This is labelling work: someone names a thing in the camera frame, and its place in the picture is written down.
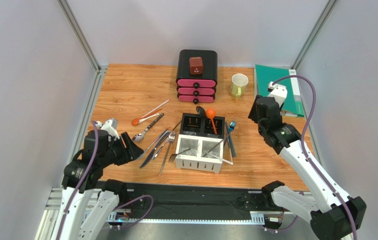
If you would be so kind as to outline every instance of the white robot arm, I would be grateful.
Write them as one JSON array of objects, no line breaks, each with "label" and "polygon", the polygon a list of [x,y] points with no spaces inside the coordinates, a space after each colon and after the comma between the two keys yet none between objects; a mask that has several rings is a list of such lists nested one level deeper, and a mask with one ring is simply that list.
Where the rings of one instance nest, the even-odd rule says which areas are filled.
[{"label": "white robot arm", "polygon": [[[309,159],[305,156],[300,133],[294,126],[282,122],[280,110],[287,95],[285,86],[270,84],[269,89],[272,91],[268,97],[256,97],[249,118],[258,124],[258,131],[264,141],[298,173],[313,199],[292,191],[278,181],[263,187],[264,194],[269,195],[272,205],[288,209],[310,223],[313,232],[321,240],[341,239],[349,235],[350,223],[336,193],[346,201],[356,229],[362,222],[365,202],[360,197],[350,197],[323,169],[304,142]],[[330,189],[321,175],[332,184],[335,191]]]},{"label": "white robot arm", "polygon": [[[126,202],[126,184],[108,180],[102,187],[96,205],[82,223],[88,201],[103,175],[103,169],[111,164],[122,165],[134,161],[143,153],[126,132],[121,137],[118,135],[115,130],[117,124],[113,118],[105,124],[96,122],[95,126],[100,127],[98,135],[90,131],[85,137],[84,149],[76,153],[72,162],[65,167],[60,207],[62,214],[58,216],[51,240],[95,240],[113,209],[120,201]],[[79,182],[82,184],[75,191]]]}]

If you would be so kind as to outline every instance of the red box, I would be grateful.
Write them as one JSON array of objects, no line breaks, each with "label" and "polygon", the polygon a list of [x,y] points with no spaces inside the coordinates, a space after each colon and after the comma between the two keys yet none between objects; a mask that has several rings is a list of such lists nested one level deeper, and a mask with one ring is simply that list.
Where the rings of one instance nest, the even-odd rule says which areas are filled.
[{"label": "red box", "polygon": [[200,75],[204,72],[204,64],[200,56],[189,58],[190,74]]}]

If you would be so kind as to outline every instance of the drawer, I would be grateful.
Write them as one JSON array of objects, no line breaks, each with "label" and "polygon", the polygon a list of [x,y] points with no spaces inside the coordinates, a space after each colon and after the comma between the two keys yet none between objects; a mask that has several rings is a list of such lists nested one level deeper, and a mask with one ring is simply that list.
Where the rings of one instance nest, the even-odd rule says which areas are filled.
[{"label": "drawer", "polygon": [[178,100],[182,102],[193,102],[198,103],[212,103],[215,99],[215,95],[212,96],[193,96],[193,95],[181,95],[177,94]]},{"label": "drawer", "polygon": [[213,88],[217,85],[217,82],[209,79],[178,79],[177,85],[186,88]]},{"label": "drawer", "polygon": [[193,87],[179,87],[177,89],[179,94],[182,95],[193,95],[193,96],[199,96],[199,95],[208,95],[211,96],[215,93],[215,89],[213,88],[193,88]]}]

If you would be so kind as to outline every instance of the utensil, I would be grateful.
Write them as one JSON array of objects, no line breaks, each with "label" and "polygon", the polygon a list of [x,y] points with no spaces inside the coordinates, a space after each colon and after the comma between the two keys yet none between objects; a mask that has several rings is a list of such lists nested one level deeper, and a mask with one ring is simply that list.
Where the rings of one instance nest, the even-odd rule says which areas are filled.
[{"label": "utensil", "polygon": [[212,108],[208,108],[206,112],[207,118],[211,119],[212,127],[214,128],[214,133],[217,135],[217,129],[215,128],[214,118],[215,118],[215,110]]},{"label": "utensil", "polygon": [[135,136],[133,137],[133,141],[134,141],[135,143],[138,143],[138,142],[140,142],[141,140],[143,140],[143,138],[144,138],[144,134],[146,134],[147,131],[148,131],[151,127],[153,127],[153,125],[155,125],[155,123],[157,123],[157,122],[159,121],[159,119],[161,119],[161,117],[163,117],[163,116],[164,116],[164,113],[161,113],[161,114],[160,114],[155,120],[153,120],[153,122],[152,122],[151,124],[149,124],[149,125],[147,126],[146,129],[144,129],[144,131],[143,131],[142,133],[139,133],[139,134],[135,135]]},{"label": "utensil", "polygon": [[151,115],[153,115],[153,114],[159,112],[160,110],[162,110],[162,108],[154,110],[151,114],[149,114],[149,115],[147,115],[147,116],[144,116],[143,118],[150,117]]},{"label": "utensil", "polygon": [[[233,126],[233,128],[235,128],[235,126],[236,126],[236,120],[233,120],[231,123],[230,123],[230,126],[231,126],[231,128],[232,128],[232,126]],[[205,157],[207,154],[209,154],[211,151],[213,151],[217,146],[219,146],[220,145],[220,143],[222,143],[224,140],[227,140],[228,138],[230,137],[230,134],[229,135],[227,135],[227,137],[225,137],[225,138],[223,138],[221,141],[219,141],[216,145],[214,145],[206,154],[204,154],[204,156],[202,156],[202,157]]]},{"label": "utensil", "polygon": [[144,167],[147,165],[150,160],[153,159],[153,155],[155,154],[156,149],[159,147],[159,145],[167,138],[167,136],[170,134],[170,131],[166,130],[161,137],[159,138],[158,142],[156,143],[155,147],[152,149],[152,151],[147,155],[146,160],[141,164],[140,168]]},{"label": "utensil", "polygon": [[167,144],[169,142],[169,138],[170,138],[172,133],[174,133],[174,139],[175,139],[175,132],[171,131],[170,134],[168,135],[168,138],[165,140],[164,144],[162,144],[162,146],[156,151],[155,155],[153,156],[153,159],[155,159],[159,155],[159,153],[161,152],[161,150],[165,146],[165,144]]},{"label": "utensil", "polygon": [[240,98],[248,85],[248,77],[237,73],[232,76],[232,83],[230,84],[230,94],[235,98]]},{"label": "utensil", "polygon": [[168,129],[165,129],[161,134],[159,134],[159,136],[146,148],[146,150],[144,150],[143,154],[141,154],[137,159],[141,159],[144,156],[144,154],[147,153],[149,148],[151,148],[153,146],[153,144],[155,144],[156,141],[159,140],[162,137],[162,135],[165,134],[166,131],[168,131]]},{"label": "utensil", "polygon": [[168,162],[169,162],[169,163],[173,163],[174,160],[175,160],[175,158],[176,158],[178,155],[183,154],[183,153],[187,152],[188,150],[191,150],[191,148],[188,148],[188,149],[186,149],[186,150],[184,150],[184,151],[181,151],[181,152],[179,152],[179,153],[173,153],[173,154],[171,154],[170,159],[168,160]]},{"label": "utensil", "polygon": [[131,125],[136,126],[137,124],[140,123],[140,120],[141,120],[142,118],[150,117],[151,115],[155,114],[156,112],[159,112],[160,110],[162,110],[162,108],[160,108],[160,109],[158,109],[158,110],[152,112],[151,114],[149,114],[149,115],[147,115],[147,116],[145,116],[145,117],[143,116],[143,117],[141,117],[141,118],[135,118],[135,119],[133,119],[133,120],[131,121]]},{"label": "utensil", "polygon": [[230,161],[228,161],[228,160],[226,160],[226,159],[224,159],[224,158],[221,158],[221,157],[219,157],[219,156],[216,156],[216,155],[214,155],[214,154],[212,154],[212,153],[210,153],[210,152],[207,152],[206,154],[211,155],[211,156],[215,157],[216,159],[218,159],[218,160],[220,160],[220,161],[223,161],[223,162],[225,162],[225,163],[228,163],[228,164],[230,164],[230,165],[233,165],[232,162],[230,162]]},{"label": "utensil", "polygon": [[[231,122],[230,122],[230,126],[229,126],[229,135],[230,135],[230,133],[233,131],[233,130],[235,130],[235,127],[236,127],[236,120],[235,119],[233,119]],[[229,140],[230,141],[230,137],[229,138],[227,138],[225,141],[224,141],[224,144],[226,144],[226,142]]]},{"label": "utensil", "polygon": [[162,174],[162,170],[164,169],[165,161],[166,161],[166,159],[168,157],[168,153],[170,151],[170,146],[174,142],[174,140],[175,140],[175,132],[172,131],[169,134],[167,141],[162,145],[162,146],[164,146],[166,143],[169,143],[168,148],[167,148],[167,152],[165,153],[164,161],[162,162],[161,170],[159,171],[159,176],[161,176],[161,174]]},{"label": "utensil", "polygon": [[175,127],[171,131],[173,131],[178,125],[180,125],[180,123],[181,123],[181,120],[177,123],[177,125],[175,125]]},{"label": "utensil", "polygon": [[[224,122],[224,125],[226,127],[227,135],[229,135],[230,134],[229,125],[227,124],[226,121]],[[229,148],[230,148],[230,152],[231,152],[231,157],[232,158],[236,157],[236,151],[235,151],[235,146],[233,145],[232,136],[229,137],[229,140],[227,141],[227,143],[229,144]]]},{"label": "utensil", "polygon": [[170,101],[170,100],[168,99],[168,100],[166,100],[165,102],[161,103],[159,106],[155,107],[153,110],[151,110],[150,112],[146,113],[146,114],[145,114],[144,116],[142,116],[141,118],[145,118],[145,117],[147,117],[149,114],[153,113],[154,110],[156,110],[156,109],[162,107],[164,104],[166,104],[166,103],[169,102],[169,101]]},{"label": "utensil", "polygon": [[[151,116],[148,116],[148,117],[145,117],[145,118],[139,119],[137,124],[140,124],[140,123],[146,121],[147,119],[150,119],[150,118],[156,117],[157,115],[159,115],[159,113],[155,113],[155,114],[153,114],[153,115],[151,115]],[[135,125],[134,125],[134,124],[135,124],[135,122],[134,122],[134,120],[132,120],[131,125],[133,125],[133,126],[137,125],[137,124],[135,124]]]},{"label": "utensil", "polygon": [[201,106],[197,106],[196,107],[196,112],[198,112],[198,114],[201,116],[201,117],[206,117],[206,112],[205,112],[205,109]]}]

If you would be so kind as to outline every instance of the metal spoon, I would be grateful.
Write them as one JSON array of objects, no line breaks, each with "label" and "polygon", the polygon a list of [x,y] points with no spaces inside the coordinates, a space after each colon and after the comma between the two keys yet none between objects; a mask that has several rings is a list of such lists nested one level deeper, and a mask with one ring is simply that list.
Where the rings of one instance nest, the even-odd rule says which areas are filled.
[{"label": "metal spoon", "polygon": [[139,134],[135,135],[135,136],[133,137],[133,141],[134,141],[135,143],[138,143],[138,142],[140,142],[141,140],[143,140],[143,138],[144,138],[144,134],[146,134],[147,131],[148,131],[151,127],[153,127],[153,125],[155,125],[155,123],[157,123],[157,122],[159,121],[159,119],[161,119],[161,117],[163,117],[163,116],[164,116],[164,114],[161,113],[161,114],[160,114],[155,120],[153,120],[153,122],[152,122],[150,125],[147,126],[146,129],[144,129],[144,131],[143,131],[142,133],[139,133]]},{"label": "metal spoon", "polygon": [[198,112],[198,114],[201,116],[201,117],[206,117],[206,113],[205,113],[205,109],[201,106],[197,106],[196,107],[196,111]]}]

